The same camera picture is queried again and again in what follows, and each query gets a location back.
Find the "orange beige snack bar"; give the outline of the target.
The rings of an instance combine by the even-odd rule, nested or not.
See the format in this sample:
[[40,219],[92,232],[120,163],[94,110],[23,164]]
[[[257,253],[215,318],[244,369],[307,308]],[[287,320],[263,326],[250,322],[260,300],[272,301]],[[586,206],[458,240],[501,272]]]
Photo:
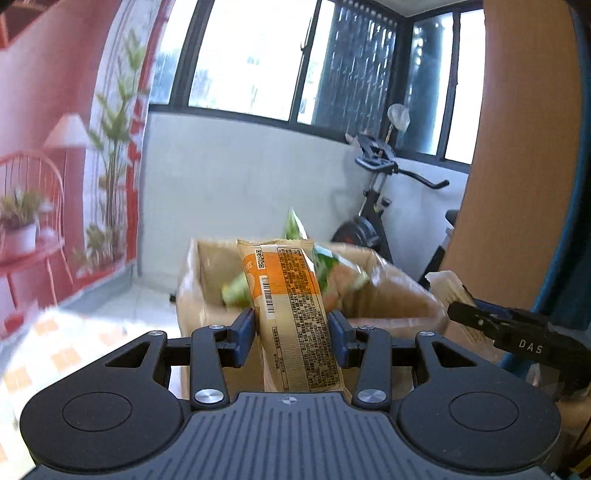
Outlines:
[[239,240],[262,345],[263,385],[269,392],[322,393],[345,389],[308,240]]

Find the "green chip bag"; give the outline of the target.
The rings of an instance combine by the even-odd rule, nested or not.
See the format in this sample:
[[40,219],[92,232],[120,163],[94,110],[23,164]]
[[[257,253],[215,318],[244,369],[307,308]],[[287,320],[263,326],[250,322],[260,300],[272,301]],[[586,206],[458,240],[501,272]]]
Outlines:
[[[308,256],[314,262],[315,275],[327,312],[341,309],[346,296],[360,290],[369,282],[369,275],[359,265],[329,248],[315,244]],[[221,298],[228,307],[249,307],[252,297],[245,273],[240,273],[231,282],[222,286]]]

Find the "brown cardboard box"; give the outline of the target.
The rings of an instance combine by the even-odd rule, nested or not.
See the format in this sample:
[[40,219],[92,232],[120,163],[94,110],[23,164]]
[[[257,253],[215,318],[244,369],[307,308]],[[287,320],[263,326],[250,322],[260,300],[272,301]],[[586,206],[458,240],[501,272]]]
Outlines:
[[181,270],[176,311],[180,331],[228,326],[246,308],[256,314],[256,339],[239,368],[223,377],[231,396],[246,391],[351,390],[329,347],[329,312],[353,326],[370,325],[396,338],[443,333],[498,362],[483,334],[449,320],[433,295],[369,249],[311,240],[191,242]]

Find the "wooden panel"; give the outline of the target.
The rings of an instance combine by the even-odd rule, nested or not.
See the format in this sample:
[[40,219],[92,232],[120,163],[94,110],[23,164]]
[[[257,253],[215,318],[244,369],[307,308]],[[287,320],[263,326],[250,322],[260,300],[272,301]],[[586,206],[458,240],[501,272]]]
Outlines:
[[487,1],[475,154],[443,269],[494,304],[532,309],[561,239],[583,93],[564,1]]

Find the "checkered floral tablecloth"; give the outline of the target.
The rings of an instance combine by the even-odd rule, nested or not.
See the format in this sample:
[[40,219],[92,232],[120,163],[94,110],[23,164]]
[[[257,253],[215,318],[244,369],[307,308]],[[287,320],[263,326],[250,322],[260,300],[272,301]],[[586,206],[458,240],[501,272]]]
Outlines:
[[149,330],[178,337],[169,295],[133,285],[106,299],[43,311],[1,366],[1,477],[19,479],[33,467],[19,426],[28,400],[43,388]]

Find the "black exercise bike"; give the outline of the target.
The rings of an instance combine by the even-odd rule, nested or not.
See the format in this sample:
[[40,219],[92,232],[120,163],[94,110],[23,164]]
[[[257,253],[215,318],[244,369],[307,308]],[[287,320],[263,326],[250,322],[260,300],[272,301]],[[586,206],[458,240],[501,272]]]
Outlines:
[[356,165],[370,174],[362,205],[332,241],[375,250],[424,287],[439,270],[451,242],[468,174],[398,159],[368,135],[350,138]]

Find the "printed room backdrop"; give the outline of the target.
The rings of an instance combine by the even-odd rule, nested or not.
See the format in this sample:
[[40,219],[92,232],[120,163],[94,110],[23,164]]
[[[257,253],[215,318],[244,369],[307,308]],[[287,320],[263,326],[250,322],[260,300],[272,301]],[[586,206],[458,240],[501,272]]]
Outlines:
[[130,282],[167,1],[1,5],[1,338]]

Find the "window frame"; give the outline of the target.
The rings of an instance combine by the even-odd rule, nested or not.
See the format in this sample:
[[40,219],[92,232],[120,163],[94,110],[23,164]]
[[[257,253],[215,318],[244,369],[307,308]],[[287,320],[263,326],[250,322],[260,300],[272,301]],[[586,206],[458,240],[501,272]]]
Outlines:
[[176,1],[150,108],[341,141],[386,136],[466,171],[483,98],[480,1]]

